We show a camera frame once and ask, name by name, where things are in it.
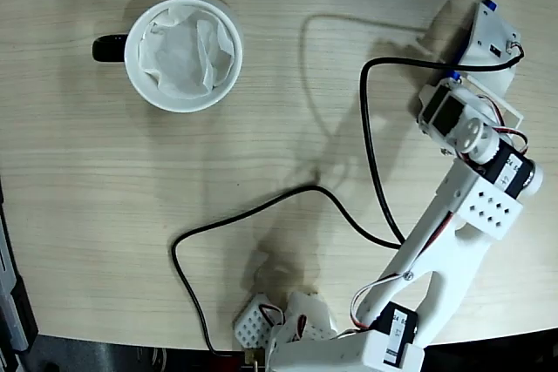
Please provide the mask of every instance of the wood grain surface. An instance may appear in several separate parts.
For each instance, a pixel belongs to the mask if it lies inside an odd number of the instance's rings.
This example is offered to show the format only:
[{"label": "wood grain surface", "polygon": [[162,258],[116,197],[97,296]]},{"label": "wood grain surface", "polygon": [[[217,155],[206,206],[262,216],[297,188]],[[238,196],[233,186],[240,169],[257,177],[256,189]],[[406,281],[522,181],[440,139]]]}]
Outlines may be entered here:
[{"label": "wood grain surface", "polygon": [[[218,105],[190,115],[155,109],[123,65],[91,58],[96,37],[126,32],[159,1],[1,1],[4,210],[43,334],[203,348],[172,238],[317,173],[358,222],[394,240],[365,160],[360,69],[377,56],[443,56],[478,0],[222,0],[245,34],[242,73]],[[546,179],[437,342],[558,327],[558,0],[494,1],[523,36],[508,100]],[[410,111],[430,76],[384,66],[369,84],[379,168],[405,233],[451,164]],[[349,326],[353,292],[392,256],[315,193],[180,247],[221,349],[237,347],[232,322],[256,291],[281,303],[292,289],[317,290]],[[426,284],[398,301],[416,307]]]}]

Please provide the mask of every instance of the black mug handle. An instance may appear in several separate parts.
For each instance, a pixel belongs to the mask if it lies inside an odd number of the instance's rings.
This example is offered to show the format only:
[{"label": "black mug handle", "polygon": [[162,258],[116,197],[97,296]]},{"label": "black mug handle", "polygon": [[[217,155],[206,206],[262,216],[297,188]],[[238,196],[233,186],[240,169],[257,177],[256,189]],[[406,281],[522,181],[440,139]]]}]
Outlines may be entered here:
[{"label": "black mug handle", "polygon": [[124,62],[127,34],[104,35],[93,41],[93,59],[102,63]]}]

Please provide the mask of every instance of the white mug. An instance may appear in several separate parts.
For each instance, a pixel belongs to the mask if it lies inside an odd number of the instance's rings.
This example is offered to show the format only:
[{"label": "white mug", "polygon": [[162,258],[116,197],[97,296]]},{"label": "white mug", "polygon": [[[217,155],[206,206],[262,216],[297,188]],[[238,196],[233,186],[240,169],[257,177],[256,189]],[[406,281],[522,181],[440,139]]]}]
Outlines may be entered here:
[{"label": "white mug", "polygon": [[[191,5],[215,14],[223,22],[233,40],[235,60],[225,81],[210,93],[198,98],[173,98],[162,93],[156,81],[140,68],[139,47],[149,23],[162,11],[176,4]],[[138,93],[152,105],[170,112],[196,112],[223,99],[233,88],[242,67],[243,36],[238,20],[226,4],[218,0],[166,0],[146,10],[130,32],[105,35],[93,42],[93,58],[103,63],[124,62],[128,78]]]}]

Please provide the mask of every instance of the perforated plate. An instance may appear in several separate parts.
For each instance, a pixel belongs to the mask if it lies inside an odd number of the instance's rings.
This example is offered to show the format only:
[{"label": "perforated plate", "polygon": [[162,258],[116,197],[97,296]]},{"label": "perforated plate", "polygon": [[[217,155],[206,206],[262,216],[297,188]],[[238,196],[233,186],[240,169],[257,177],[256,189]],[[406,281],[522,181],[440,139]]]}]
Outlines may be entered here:
[{"label": "perforated plate", "polygon": [[266,348],[271,327],[263,318],[259,306],[270,304],[265,294],[257,294],[235,322],[236,340],[244,348]]},{"label": "perforated plate", "polygon": [[501,240],[520,215],[523,205],[455,160],[437,194],[447,197],[449,209],[483,233]]}]

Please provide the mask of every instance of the tissue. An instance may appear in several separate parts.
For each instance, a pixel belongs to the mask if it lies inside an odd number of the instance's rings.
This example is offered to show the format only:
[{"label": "tissue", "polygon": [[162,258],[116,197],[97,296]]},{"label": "tissue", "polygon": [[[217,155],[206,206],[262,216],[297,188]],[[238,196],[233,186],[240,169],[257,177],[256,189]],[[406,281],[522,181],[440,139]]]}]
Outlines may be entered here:
[{"label": "tissue", "polygon": [[235,60],[235,47],[215,14],[172,6],[147,26],[139,42],[139,66],[173,98],[192,99],[221,85]]}]

